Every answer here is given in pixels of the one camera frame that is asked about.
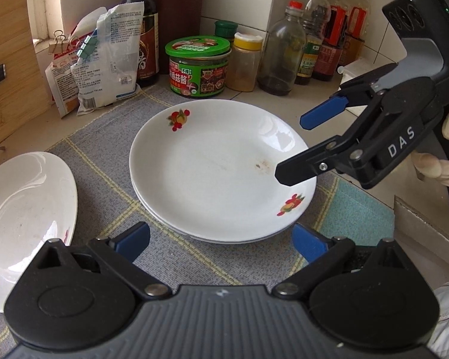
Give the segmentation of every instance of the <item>white glove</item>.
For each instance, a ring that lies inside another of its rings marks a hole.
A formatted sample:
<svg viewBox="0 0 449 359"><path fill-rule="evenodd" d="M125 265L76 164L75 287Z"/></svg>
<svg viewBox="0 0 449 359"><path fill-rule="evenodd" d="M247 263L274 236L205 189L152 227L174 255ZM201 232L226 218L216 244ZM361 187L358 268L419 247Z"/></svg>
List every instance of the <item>white glove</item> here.
<svg viewBox="0 0 449 359"><path fill-rule="evenodd" d="M449 114L442 126L442 135L449 140ZM429 153L411 154L411 160L415 168L428 178L433 178L444 186L449 186L449 161L436 158Z"/></svg>

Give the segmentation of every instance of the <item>white plate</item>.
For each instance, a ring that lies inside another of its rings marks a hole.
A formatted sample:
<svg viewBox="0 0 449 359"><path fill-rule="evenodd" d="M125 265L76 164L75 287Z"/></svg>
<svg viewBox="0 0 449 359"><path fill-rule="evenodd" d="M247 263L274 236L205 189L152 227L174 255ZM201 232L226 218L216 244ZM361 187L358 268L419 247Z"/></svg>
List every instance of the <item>white plate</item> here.
<svg viewBox="0 0 449 359"><path fill-rule="evenodd" d="M136 187L135 187L133 181L132 181L132 186L133 186L133 189L135 190L135 193L136 193ZM218 241L211 241L211 240L207 240L207 239L201 239L201 238L199 238L199 237L196 237L196 236L192 236L192 235L186 234L186 233L184 233L184 232L178 230L177 228L172 227L169 223L165 222L161 217L158 217L157 214L154 213L154 212L151 210L151 208L146 204L146 202L145 202L145 201L138 195L138 193L137 193L137 196L138 196L138 199L140 200L141 204L145 207L145 209L148 211L148 213L149 213L149 214L150 214L156 221L158 221L159 223L161 223L161 224L164 225L165 227L167 227L167 228L169 228L169 229L171 229L171 230L173 230L173 231L175 231L175 232L177 232L177 233L179 233L179 234L181 234L181 235L183 235L183 236L191 237L191 238L196 239L196 240L203 240L203 241L208 242L208 243L217 243L217 244L245 244L245 243L250 243L249 241L247 241L247 242L218 242ZM275 234L271 234L271 235L269 235L269 236L266 236L266 237L263 237L263 238L260 238L260 239L255 239L255 240L253 240L253 242L259 242L259 241L261 241L261 240L268 239L269 237L274 236L274 235L277 235L277 234L278 234L278 233L275 233Z"/></svg>
<svg viewBox="0 0 449 359"><path fill-rule="evenodd" d="M171 229L246 243L289 227L311 202L315 178L288 187L274 177L279 162L305 149L289 125L265 110L198 100L168 108L140 129L130 174L140 201Z"/></svg>
<svg viewBox="0 0 449 359"><path fill-rule="evenodd" d="M70 244L77 203L70 168L51 153L26 153L0 166L0 312L47 239Z"/></svg>

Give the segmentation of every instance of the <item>food package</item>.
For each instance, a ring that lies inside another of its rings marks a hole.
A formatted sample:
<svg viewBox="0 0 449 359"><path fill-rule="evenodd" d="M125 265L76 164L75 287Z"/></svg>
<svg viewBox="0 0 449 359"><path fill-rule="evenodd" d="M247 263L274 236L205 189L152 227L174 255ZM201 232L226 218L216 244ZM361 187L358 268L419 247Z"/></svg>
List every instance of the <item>food package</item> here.
<svg viewBox="0 0 449 359"><path fill-rule="evenodd" d="M48 85L61 117L66 116L79 106L78 86L70 69L78 60L77 45L93 33L98 18L106 11L105 7L98 8L80 20L69 37L72 42L68 45L66 52L55 54L54 60L45 70Z"/></svg>
<svg viewBox="0 0 449 359"><path fill-rule="evenodd" d="M142 1L117 5L99 17L96 32L85 39L71 66L79 90L79 115L140 91L136 72L144 10Z"/></svg>

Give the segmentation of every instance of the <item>red flower decal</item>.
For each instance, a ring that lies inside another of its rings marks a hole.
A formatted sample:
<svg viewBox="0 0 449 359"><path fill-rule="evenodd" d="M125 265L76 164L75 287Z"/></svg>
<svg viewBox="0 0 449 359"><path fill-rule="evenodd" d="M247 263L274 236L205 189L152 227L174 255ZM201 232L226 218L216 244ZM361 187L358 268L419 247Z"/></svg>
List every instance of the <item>red flower decal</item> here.
<svg viewBox="0 0 449 359"><path fill-rule="evenodd" d="M287 212L291 212L295 207L297 207L299 204L301 204L301 202L303 202L303 200L304 200L303 195L293 194L292 197L289 200L287 200L284 203L284 205L281 207L277 216L283 216L283 214L285 214Z"/></svg>
<svg viewBox="0 0 449 359"><path fill-rule="evenodd" d="M190 111L185 109L180 109L179 112L173 112L171 116L168 117L167 120L169 120L169 126L171 127L171 130L173 132L176 132L177 130L180 130L183 128L183 124L186 123L188 120L188 116L190 114Z"/></svg>

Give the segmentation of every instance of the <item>qr code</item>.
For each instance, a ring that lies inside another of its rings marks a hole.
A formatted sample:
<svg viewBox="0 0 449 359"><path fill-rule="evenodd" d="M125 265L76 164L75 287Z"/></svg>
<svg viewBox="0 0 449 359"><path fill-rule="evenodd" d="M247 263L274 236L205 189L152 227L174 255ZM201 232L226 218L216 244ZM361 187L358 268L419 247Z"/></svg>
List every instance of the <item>qr code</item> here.
<svg viewBox="0 0 449 359"><path fill-rule="evenodd" d="M122 77L122 78L120 78L120 83L122 84L122 85L128 85L129 83L131 83L133 80L132 80L132 78L128 75L128 76L126 76L126 77Z"/></svg>
<svg viewBox="0 0 449 359"><path fill-rule="evenodd" d="M97 107L97 104L95 102L95 98L83 98L82 99L82 105L85 107L85 109L93 109Z"/></svg>

